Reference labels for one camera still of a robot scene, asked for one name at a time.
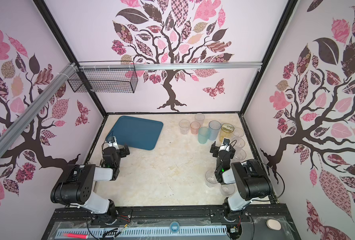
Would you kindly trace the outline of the yellow translucent glass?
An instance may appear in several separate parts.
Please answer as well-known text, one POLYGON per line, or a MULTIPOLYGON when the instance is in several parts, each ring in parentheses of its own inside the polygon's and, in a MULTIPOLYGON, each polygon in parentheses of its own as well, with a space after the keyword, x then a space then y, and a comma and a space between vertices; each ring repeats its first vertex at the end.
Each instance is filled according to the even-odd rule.
POLYGON ((229 123, 224 123, 220 128, 219 140, 222 143, 224 139, 231 139, 231 136, 234 132, 234 126, 229 123))

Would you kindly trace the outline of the tall blue translucent cup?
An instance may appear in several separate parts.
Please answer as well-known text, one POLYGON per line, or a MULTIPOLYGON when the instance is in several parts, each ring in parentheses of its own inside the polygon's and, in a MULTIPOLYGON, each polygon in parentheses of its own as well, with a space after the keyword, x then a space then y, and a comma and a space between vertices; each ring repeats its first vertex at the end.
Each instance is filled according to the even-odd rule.
POLYGON ((209 136, 208 139, 215 141, 221 128, 221 123, 218 121, 210 121, 208 124, 209 136))

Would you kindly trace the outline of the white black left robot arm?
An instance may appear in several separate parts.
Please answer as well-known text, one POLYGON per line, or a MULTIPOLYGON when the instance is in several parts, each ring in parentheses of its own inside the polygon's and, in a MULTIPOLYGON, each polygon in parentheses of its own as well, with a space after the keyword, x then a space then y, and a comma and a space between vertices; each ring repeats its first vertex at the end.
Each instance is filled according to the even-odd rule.
POLYGON ((50 199, 55 204, 82 208, 97 216, 97 220, 112 225, 119 217, 114 201, 105 199, 93 191, 95 182, 115 181, 120 173, 121 159, 130 155, 129 147, 119 147, 116 137, 102 150, 103 164, 70 165, 63 170, 50 199))

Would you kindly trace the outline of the dark teal plastic tray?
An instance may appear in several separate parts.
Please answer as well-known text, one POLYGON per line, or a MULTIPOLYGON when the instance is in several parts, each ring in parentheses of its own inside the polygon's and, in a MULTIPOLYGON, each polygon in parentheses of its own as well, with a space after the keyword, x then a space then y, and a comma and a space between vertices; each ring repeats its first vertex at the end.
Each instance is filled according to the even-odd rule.
POLYGON ((105 141, 113 137, 118 145, 151 151, 155 148, 164 124, 160 121, 121 116, 118 118, 105 141))

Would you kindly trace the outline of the green translucent cup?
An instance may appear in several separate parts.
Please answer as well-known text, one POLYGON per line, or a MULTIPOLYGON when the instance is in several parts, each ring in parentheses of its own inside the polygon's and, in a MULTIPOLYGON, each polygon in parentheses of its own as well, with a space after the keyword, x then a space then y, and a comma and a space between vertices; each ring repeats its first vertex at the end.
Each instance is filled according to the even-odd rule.
POLYGON ((198 142, 200 144, 205 144, 209 137, 209 129, 207 127, 201 127, 198 130, 198 142))

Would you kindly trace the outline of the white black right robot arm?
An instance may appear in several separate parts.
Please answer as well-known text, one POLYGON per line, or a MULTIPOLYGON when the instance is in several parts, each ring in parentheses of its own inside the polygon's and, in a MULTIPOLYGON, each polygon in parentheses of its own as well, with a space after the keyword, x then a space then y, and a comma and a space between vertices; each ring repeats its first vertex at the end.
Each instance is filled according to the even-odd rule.
POLYGON ((235 184, 235 192, 222 204, 225 220, 234 221, 249 204, 273 194, 272 183, 259 161, 231 162, 235 149, 229 139, 223 139, 220 146, 213 143, 209 152, 216 158, 216 181, 221 185, 235 184))

